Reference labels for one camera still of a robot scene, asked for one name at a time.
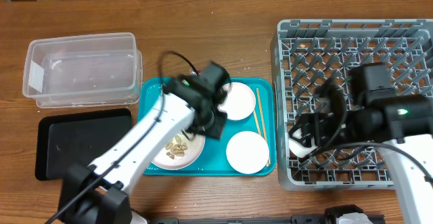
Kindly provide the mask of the white cup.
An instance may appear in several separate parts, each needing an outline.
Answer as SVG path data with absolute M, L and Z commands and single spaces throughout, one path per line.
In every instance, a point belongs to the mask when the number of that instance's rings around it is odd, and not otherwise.
M 315 140 L 311 143 L 311 146 L 305 146 L 301 144 L 302 129 L 296 129 L 294 133 L 289 136 L 289 149 L 290 151 L 299 158 L 304 158 L 311 152 L 317 149 L 315 145 Z

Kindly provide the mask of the pink bowl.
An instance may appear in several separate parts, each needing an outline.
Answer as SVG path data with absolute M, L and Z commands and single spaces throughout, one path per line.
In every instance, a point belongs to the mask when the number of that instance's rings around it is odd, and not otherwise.
M 227 91 L 227 97 L 218 109 L 226 112 L 229 120 L 249 117 L 256 106 L 256 97 L 251 88 L 243 83 L 232 82 L 224 85 L 223 89 Z

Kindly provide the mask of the wooden chopstick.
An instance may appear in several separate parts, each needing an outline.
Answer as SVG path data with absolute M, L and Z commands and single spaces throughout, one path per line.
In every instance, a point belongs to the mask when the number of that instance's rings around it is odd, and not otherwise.
M 257 95 L 258 108 L 259 108 L 259 112 L 260 112 L 260 119 L 261 119 L 261 125 L 262 125 L 262 131 L 261 132 L 263 133 L 263 137 L 264 137 L 265 141 L 268 142 L 266 126 L 265 126 L 265 118 L 264 118 L 264 114 L 263 114 L 263 107 L 262 107 L 262 103 L 261 103 L 259 88 L 256 88 L 256 95 Z
M 259 121 L 258 121 L 258 116 L 256 114 L 256 110 L 253 110 L 253 116 L 254 116 L 254 121 L 255 121 L 255 124 L 256 124 L 257 133 L 260 136 L 262 136 L 261 129 L 260 129 L 260 124 L 259 124 Z M 268 161 L 266 163 L 266 167 L 268 167 L 269 165 L 270 165 L 270 159 L 268 159 Z

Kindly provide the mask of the white bowl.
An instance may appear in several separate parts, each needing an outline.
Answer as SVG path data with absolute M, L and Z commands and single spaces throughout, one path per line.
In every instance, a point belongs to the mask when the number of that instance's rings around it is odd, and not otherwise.
M 258 133 L 242 131 L 227 143 L 226 157 L 230 166 L 239 173 L 251 175 L 261 171 L 269 159 L 267 142 Z

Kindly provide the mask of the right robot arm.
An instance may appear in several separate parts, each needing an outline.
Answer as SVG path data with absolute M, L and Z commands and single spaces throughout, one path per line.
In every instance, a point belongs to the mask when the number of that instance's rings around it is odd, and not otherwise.
M 289 130 L 289 149 L 299 158 L 330 150 L 379 148 L 406 223 L 432 222 L 432 100 L 397 95 L 383 63 L 349 72 L 358 110 L 348 110 L 333 79 L 315 89 L 328 113 L 302 114 Z

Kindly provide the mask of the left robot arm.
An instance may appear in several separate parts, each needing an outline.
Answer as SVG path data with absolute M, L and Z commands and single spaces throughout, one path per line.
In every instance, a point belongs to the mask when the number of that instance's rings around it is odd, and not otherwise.
M 198 75 L 181 75 L 162 86 L 152 109 L 112 148 L 89 166 L 74 164 L 64 176 L 58 211 L 48 221 L 131 224 L 147 219 L 130 205 L 138 180 L 166 144 L 181 131 L 220 139 L 227 114 L 229 73 L 212 62 Z

